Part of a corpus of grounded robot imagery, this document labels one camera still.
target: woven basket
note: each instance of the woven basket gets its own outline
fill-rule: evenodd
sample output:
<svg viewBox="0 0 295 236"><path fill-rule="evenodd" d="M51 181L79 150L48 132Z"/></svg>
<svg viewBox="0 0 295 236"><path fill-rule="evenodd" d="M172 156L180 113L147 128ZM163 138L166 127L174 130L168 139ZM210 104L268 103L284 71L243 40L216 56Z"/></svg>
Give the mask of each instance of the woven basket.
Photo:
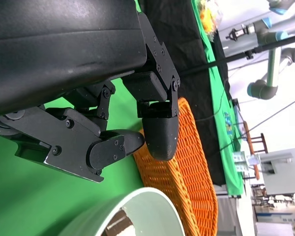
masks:
<svg viewBox="0 0 295 236"><path fill-rule="evenodd" d="M195 121L184 98L179 100L179 135L174 158L156 161L146 145L134 153L134 158L144 185L161 190L174 203L187 236L216 235L217 198Z"/></svg>

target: bolt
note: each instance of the bolt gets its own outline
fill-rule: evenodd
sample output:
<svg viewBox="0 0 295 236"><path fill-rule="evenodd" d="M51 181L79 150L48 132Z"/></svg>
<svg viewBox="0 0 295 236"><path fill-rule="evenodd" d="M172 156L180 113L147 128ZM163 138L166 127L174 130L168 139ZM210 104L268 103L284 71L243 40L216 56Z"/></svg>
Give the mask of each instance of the bolt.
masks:
<svg viewBox="0 0 295 236"><path fill-rule="evenodd" d="M115 92L116 92L116 89L115 89L115 88L111 88L111 89L110 89L110 93L111 93L111 94L115 94Z"/></svg>
<svg viewBox="0 0 295 236"><path fill-rule="evenodd" d="M109 98L109 96L110 96L110 91L109 91L108 89L104 89L103 93L104 93L104 97L105 97L105 98Z"/></svg>
<svg viewBox="0 0 295 236"><path fill-rule="evenodd" d="M67 119L67 121L65 122L65 127L67 127L68 129L71 129L73 125L74 125L74 122L71 119Z"/></svg>
<svg viewBox="0 0 295 236"><path fill-rule="evenodd" d="M58 156L61 153L61 148L59 146L55 146L52 150L52 154L54 156Z"/></svg>
<svg viewBox="0 0 295 236"><path fill-rule="evenodd" d="M173 81L173 90L174 91L177 91L177 89L178 89L177 82L176 81Z"/></svg>

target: black cable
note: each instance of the black cable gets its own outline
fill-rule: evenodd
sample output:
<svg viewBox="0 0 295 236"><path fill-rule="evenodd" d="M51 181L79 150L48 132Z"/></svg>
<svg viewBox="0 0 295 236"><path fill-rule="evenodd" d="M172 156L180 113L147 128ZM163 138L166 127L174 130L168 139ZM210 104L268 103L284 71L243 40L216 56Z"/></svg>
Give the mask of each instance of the black cable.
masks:
<svg viewBox="0 0 295 236"><path fill-rule="evenodd" d="M193 67L191 69L181 71L181 72L179 72L179 75L182 78L182 77L188 76L190 74L194 74L194 73L197 73L199 71L209 69L210 67L220 65L222 63L228 63L228 62L238 60L238 59L242 59L242 58L252 59L253 54L262 53L264 51L268 51L268 50L271 50L271 49L274 49L274 48L282 47L282 46L285 46L285 45L288 45L288 44L291 44L291 43L295 43L295 36L290 37L290 38L286 38L286 39L283 39L283 40L280 40L280 41L277 41L277 42L261 45L261 46L258 46L256 48L247 50L245 52L229 56L227 58L223 58L223 59L220 59L220 60L210 62L208 64L204 64L204 65L201 65L201 66L196 66L196 67Z"/></svg>
<svg viewBox="0 0 295 236"><path fill-rule="evenodd" d="M222 96L221 96L221 99L220 99L220 106L219 106L218 110L213 115L211 115L211 116L209 116L207 118L204 118L204 119L197 119L197 120L195 120L195 122L206 121L208 119L212 119L220 112L220 110L222 108L223 96L225 94L225 84L226 84L227 81L228 81L228 78L226 80L224 80L224 83L223 83L223 92L222 92Z"/></svg>
<svg viewBox="0 0 295 236"><path fill-rule="evenodd" d="M239 67L235 67L235 68L232 68L232 69L229 69L228 71L233 71L233 70L237 70L237 69L242 69L242 68L245 68L247 66L250 66L250 65L255 65L255 64L258 64L258 63L261 63L261 62L264 62L268 59L262 59L262 60L259 60L259 61L255 61L255 62L252 62L252 63L248 63L248 64L245 64L245 65L242 65L242 66L239 66Z"/></svg>

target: white wall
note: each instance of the white wall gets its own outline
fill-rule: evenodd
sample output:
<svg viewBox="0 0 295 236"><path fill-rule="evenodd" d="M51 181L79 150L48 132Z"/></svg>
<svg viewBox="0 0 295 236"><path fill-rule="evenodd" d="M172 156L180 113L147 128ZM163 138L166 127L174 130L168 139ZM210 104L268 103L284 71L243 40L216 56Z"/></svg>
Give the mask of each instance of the white wall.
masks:
<svg viewBox="0 0 295 236"><path fill-rule="evenodd" d="M263 174L266 192L268 195L279 195L284 193L295 193L295 148L290 150L270 152L260 155L261 162L272 160L275 174Z"/></svg>

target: green tablecloth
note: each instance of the green tablecloth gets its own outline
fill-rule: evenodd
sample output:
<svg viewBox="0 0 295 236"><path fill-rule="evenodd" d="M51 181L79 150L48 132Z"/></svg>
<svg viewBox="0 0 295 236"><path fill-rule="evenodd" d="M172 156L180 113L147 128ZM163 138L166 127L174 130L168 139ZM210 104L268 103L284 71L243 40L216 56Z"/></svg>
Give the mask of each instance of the green tablecloth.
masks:
<svg viewBox="0 0 295 236"><path fill-rule="evenodd" d="M139 122L136 101L114 80L108 129ZM47 104L68 107L64 99ZM143 187L132 156L105 168L100 184L14 156L17 145L0 137L0 236L54 236L75 216L101 200Z"/></svg>
<svg viewBox="0 0 295 236"><path fill-rule="evenodd" d="M192 6L194 9L194 13L196 16L196 20L198 23L199 31L204 42L205 53L208 62L215 61L214 53L210 44L210 41L203 29L203 26L199 17L199 8L197 7L198 0L191 0ZM221 104L221 96L222 105L221 109L215 116L216 129L219 139L219 145L221 150L221 157L223 162L223 168L225 172L225 179L227 184L227 190L229 195L241 195L243 193L243 181L242 175L238 173L235 169L235 165L232 158L232 153L238 150L238 147L235 146L238 141L236 137L240 137L240 133L236 125L233 125L233 135L230 136L226 130L226 121L225 121L225 113L227 113L231 117L231 121L233 124L236 123L236 117L234 113L234 109L231 101L228 100L226 93L224 91L224 86L222 84L220 74L218 68L212 67L209 69L210 73L210 83L211 83L211 92L212 92L212 100L213 100L213 111L216 113Z"/></svg>

